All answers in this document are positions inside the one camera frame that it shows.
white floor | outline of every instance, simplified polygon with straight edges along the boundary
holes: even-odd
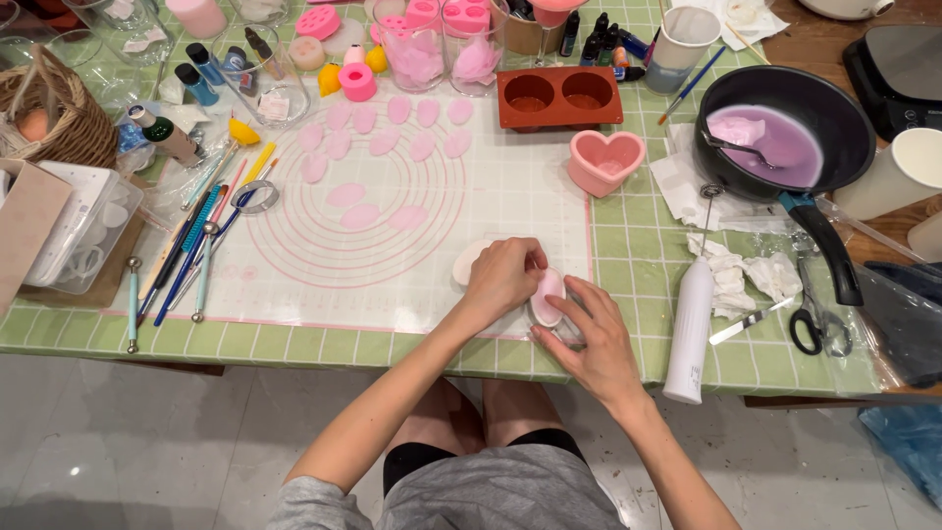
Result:
[[[299,451],[375,377],[253,368],[208,377],[0,356],[0,528],[261,529]],[[670,528],[605,411],[581,389],[549,391],[630,526]],[[942,513],[852,410],[750,410],[733,396],[658,402],[744,528],[942,528]],[[375,521],[379,464],[354,492]]]

black pan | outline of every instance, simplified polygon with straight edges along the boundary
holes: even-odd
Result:
[[[821,178],[811,188],[770,182],[742,169],[722,149],[707,145],[707,116],[732,105],[776,108],[803,123],[824,153]],[[750,66],[717,79],[704,94],[694,133],[695,159],[707,178],[746,199],[781,202],[818,244],[843,306],[862,306],[863,295],[844,243],[815,206],[814,194],[843,188],[860,177],[876,151],[876,134],[864,110],[833,83],[785,66]]]

whisk head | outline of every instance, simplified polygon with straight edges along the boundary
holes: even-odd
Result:
[[[726,186],[723,184],[704,184],[700,187],[700,196],[705,199],[712,199],[726,192]]]

hand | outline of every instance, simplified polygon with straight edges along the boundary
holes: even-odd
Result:
[[[535,238],[494,241],[471,265],[471,281],[461,306],[478,331],[483,331],[533,296],[548,266]]]
[[[566,276],[564,282],[592,314],[558,296],[547,295],[546,301],[573,321],[588,346],[574,352],[538,325],[530,328],[534,338],[613,416],[616,409],[646,401],[649,396],[638,376],[638,363],[618,305],[607,292],[581,278]]]

purple liquid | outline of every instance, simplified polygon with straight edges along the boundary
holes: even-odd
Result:
[[[724,138],[722,132],[718,134],[713,128],[715,126],[719,131],[722,120],[729,118],[744,118],[751,122],[764,121],[765,133],[751,142],[741,139],[748,134]],[[818,141],[807,127],[780,110],[761,105],[734,105],[712,112],[706,117],[706,125],[713,136],[736,145],[757,149],[770,164],[779,166],[773,169],[760,162],[756,155],[723,149],[742,169],[755,176],[795,188],[810,188],[820,178],[824,154]]]

